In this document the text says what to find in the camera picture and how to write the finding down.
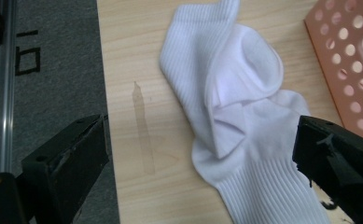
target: light wood surface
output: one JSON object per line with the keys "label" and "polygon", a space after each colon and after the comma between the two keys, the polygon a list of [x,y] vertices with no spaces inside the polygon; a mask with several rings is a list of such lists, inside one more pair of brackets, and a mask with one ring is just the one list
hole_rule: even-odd
{"label": "light wood surface", "polygon": [[[216,190],[193,168],[192,130],[159,68],[176,7],[214,1],[98,0],[121,223],[231,223]],[[242,0],[237,22],[277,50],[283,89],[301,93],[314,117],[340,124],[303,23],[315,2]],[[344,223],[342,211],[329,215]]]}

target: white cloth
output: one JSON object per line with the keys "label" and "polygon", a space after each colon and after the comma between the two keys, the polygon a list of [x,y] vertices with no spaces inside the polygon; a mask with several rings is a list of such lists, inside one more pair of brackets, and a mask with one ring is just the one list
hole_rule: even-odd
{"label": "white cloth", "polygon": [[279,90],[283,64],[256,31],[235,24],[238,7],[179,7],[162,48],[161,70],[196,135],[193,164],[235,223],[329,223],[291,160],[307,105]]}

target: carpeted floor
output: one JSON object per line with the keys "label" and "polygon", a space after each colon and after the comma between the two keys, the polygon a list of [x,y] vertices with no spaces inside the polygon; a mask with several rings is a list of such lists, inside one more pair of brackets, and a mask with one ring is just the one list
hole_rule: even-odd
{"label": "carpeted floor", "polygon": [[[107,114],[96,1],[18,0],[17,15],[14,175],[24,157],[74,120]],[[119,223],[112,160],[74,223]]]}

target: white sock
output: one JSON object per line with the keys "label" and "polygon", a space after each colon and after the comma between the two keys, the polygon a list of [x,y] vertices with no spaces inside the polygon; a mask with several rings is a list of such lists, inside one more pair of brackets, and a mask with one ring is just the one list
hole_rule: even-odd
{"label": "white sock", "polygon": [[283,66],[254,30],[235,25],[239,1],[180,7],[161,69],[196,138],[192,159],[235,223],[329,223],[291,160],[303,98],[279,91]]}

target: sock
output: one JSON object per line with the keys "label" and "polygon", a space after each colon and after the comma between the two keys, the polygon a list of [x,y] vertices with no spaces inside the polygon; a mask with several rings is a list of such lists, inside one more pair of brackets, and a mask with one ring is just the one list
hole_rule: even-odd
{"label": "sock", "polygon": [[291,160],[304,99],[279,91],[283,65],[253,29],[234,24],[239,1],[179,7],[160,64],[195,141],[192,160],[235,223],[329,223]]}

